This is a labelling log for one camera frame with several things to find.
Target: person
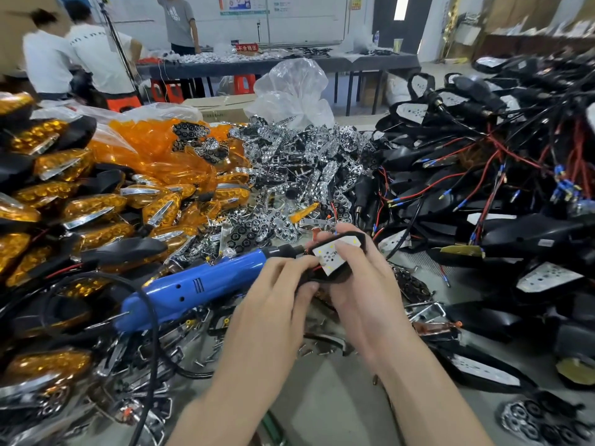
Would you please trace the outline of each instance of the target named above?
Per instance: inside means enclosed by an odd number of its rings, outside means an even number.
[[[36,9],[29,14],[36,31],[23,37],[27,77],[42,100],[62,100],[70,90],[71,64],[79,64],[73,48],[58,34],[56,14]]]
[[[108,107],[123,111],[140,106],[119,52],[112,51],[111,37],[104,27],[95,24],[89,6],[80,0],[68,0],[64,7],[74,23],[66,39],[85,70],[93,74],[93,85],[106,98]],[[126,34],[118,33],[118,37],[130,69],[136,74],[135,63],[140,59],[142,44]]]
[[[157,0],[165,12],[165,26],[167,40],[171,44],[171,51],[180,56],[201,53],[198,41],[198,31],[192,6],[186,0]],[[194,79],[196,95],[205,97],[205,87],[201,78]],[[182,81],[182,95],[191,98],[189,80]]]
[[[336,230],[360,231],[351,224],[338,224]],[[323,232],[318,239],[331,236]],[[380,377],[406,444],[493,446],[412,329],[393,271],[369,237],[366,251],[337,244],[354,272],[346,282],[330,285],[330,295],[347,338],[370,372]],[[210,388],[183,410],[168,446],[194,446],[197,435],[201,446],[248,444],[302,344],[306,312],[318,284],[297,286],[302,273],[316,265],[318,259],[309,255],[267,260],[234,312]]]

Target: person in white t-shirt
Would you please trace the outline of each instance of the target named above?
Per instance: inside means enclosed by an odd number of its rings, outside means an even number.
[[[108,33],[104,27],[95,24],[89,6],[79,0],[69,0],[64,7],[74,23],[66,39],[85,70],[93,74],[93,85],[107,99],[109,108],[121,111],[117,100],[132,103],[125,107],[140,106],[120,54],[110,48]],[[140,58],[142,44],[123,33],[118,33],[118,37],[131,70],[136,72],[134,63]]]
[[[70,90],[71,63],[79,64],[73,48],[58,36],[58,19],[43,9],[30,14],[37,31],[23,37],[23,54],[29,81],[42,100],[61,100]]]

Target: white t-shirt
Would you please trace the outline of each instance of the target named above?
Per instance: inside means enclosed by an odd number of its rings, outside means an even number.
[[[38,93],[62,94],[70,90],[73,76],[70,62],[79,64],[73,48],[64,37],[38,29],[23,37],[27,77]]]
[[[122,33],[118,33],[118,36],[124,53],[130,55],[132,38]],[[66,39],[85,70],[93,74],[95,89],[104,94],[128,94],[134,91],[120,54],[109,47],[105,28],[87,23],[73,25]]]

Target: person's right hand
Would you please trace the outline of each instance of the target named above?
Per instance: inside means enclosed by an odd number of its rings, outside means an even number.
[[[340,234],[361,230],[352,224],[338,224],[336,231]],[[332,236],[330,232],[321,232],[316,239],[325,241]],[[353,274],[346,282],[331,284],[328,289],[347,339],[371,372],[378,374],[395,339],[415,333],[390,264],[368,235],[366,241],[366,253],[359,247],[337,243],[338,254],[349,263]]]

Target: blue electric screwdriver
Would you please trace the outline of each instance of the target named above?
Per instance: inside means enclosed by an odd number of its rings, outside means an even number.
[[[188,310],[218,297],[247,290],[258,277],[267,259],[295,258],[302,253],[303,247],[293,247],[290,244],[264,247],[232,259],[223,259],[216,265],[205,263],[161,277],[144,289],[153,302],[159,322],[173,321]],[[122,302],[121,313],[126,312],[129,314],[115,322],[117,331],[137,332],[151,329],[147,307],[136,293]]]

